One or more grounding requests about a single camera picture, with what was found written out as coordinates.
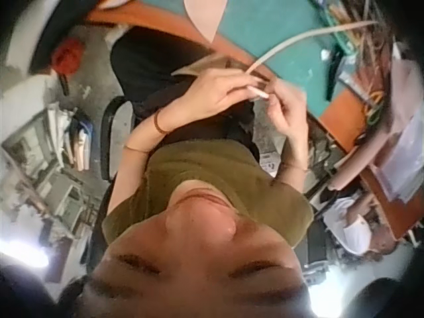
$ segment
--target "red object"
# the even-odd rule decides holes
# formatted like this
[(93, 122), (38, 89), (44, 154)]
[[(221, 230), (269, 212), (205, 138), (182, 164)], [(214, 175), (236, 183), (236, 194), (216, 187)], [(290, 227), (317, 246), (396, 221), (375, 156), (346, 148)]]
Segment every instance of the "red object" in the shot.
[(75, 73), (81, 64), (84, 44), (77, 38), (65, 39), (53, 52), (53, 70), (63, 75)]

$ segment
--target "white cloth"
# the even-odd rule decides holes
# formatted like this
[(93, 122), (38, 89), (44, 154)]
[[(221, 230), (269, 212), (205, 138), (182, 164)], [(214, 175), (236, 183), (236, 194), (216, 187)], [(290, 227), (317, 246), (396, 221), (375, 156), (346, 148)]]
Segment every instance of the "white cloth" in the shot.
[(349, 197), (338, 199), (324, 213), (324, 223), (348, 252), (363, 255), (370, 247), (372, 232), (370, 225), (360, 215), (353, 224), (346, 226), (345, 215), (354, 202)]

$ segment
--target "paper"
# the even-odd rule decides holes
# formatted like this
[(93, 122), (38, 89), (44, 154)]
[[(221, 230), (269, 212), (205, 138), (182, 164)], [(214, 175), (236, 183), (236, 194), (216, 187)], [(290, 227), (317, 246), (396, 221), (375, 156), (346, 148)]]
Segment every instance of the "paper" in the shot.
[(188, 17), (210, 43), (217, 34), (227, 0), (184, 0)]

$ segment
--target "hand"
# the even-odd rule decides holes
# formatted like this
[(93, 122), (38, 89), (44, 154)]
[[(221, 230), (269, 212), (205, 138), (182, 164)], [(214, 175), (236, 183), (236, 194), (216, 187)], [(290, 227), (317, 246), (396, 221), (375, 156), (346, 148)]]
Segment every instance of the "hand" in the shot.
[(236, 69), (208, 69), (177, 100), (185, 124), (212, 117), (245, 99), (256, 97), (246, 88), (262, 80)]
[(277, 131), (286, 135), (292, 146), (307, 142), (305, 92), (278, 78), (271, 81), (265, 91), (270, 93), (268, 116)]

